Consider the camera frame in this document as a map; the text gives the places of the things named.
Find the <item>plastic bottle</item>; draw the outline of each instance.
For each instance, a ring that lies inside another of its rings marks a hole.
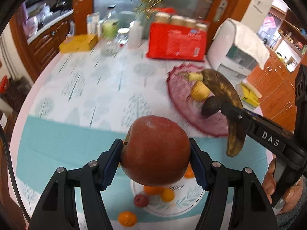
[[[104,56],[115,56],[119,52],[119,44],[116,42],[118,21],[119,16],[115,11],[115,5],[110,5],[101,24],[102,37],[99,43],[101,54]]]
[[[103,19],[103,24],[102,24],[102,29],[103,29],[102,36],[104,38],[114,39],[116,37],[118,31],[118,21],[119,21],[119,15],[115,11],[115,5],[110,5],[108,7],[108,13]]]
[[[140,21],[135,21],[129,27],[129,40],[128,47],[129,48],[138,48],[141,45],[143,27],[141,26]]]

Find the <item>door handle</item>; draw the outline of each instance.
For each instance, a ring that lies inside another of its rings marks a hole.
[[[227,5],[228,5],[227,0],[221,0],[220,4],[219,4],[219,6],[216,10],[215,16],[213,18],[213,22],[218,22],[221,19]]]

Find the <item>black cable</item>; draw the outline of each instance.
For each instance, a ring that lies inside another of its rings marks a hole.
[[[21,208],[21,211],[22,211],[23,215],[25,216],[25,219],[27,220],[28,223],[30,223],[31,218],[30,218],[30,216],[29,216],[29,214],[28,214],[28,212],[25,208],[25,205],[22,202],[20,193],[18,191],[18,187],[17,187],[15,175],[14,175],[14,170],[13,170],[13,165],[12,165],[10,149],[9,149],[9,145],[7,143],[7,137],[5,136],[4,130],[2,129],[1,125],[0,125],[0,138],[3,142],[4,152],[5,152],[5,156],[7,158],[7,167],[9,169],[9,174],[10,174],[11,182],[12,182],[12,185],[13,185],[14,193],[16,195],[19,207]]]

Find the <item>human hand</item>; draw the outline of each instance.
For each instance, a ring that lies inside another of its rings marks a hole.
[[[268,172],[266,173],[262,184],[262,187],[270,203],[272,203],[271,195],[275,192],[276,189],[276,182],[273,177],[275,171],[275,165],[276,165],[276,159],[273,159],[269,165]],[[284,193],[282,198],[285,202],[285,205],[278,214],[283,214],[291,211],[297,205],[298,201],[302,196],[302,193],[303,193],[303,179],[301,177],[295,185],[288,188]]]

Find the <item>white bottle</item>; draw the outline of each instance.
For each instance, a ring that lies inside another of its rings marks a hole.
[[[128,35],[128,47],[129,48],[138,48],[141,45],[143,27],[139,21],[135,21],[129,27],[129,35]]]

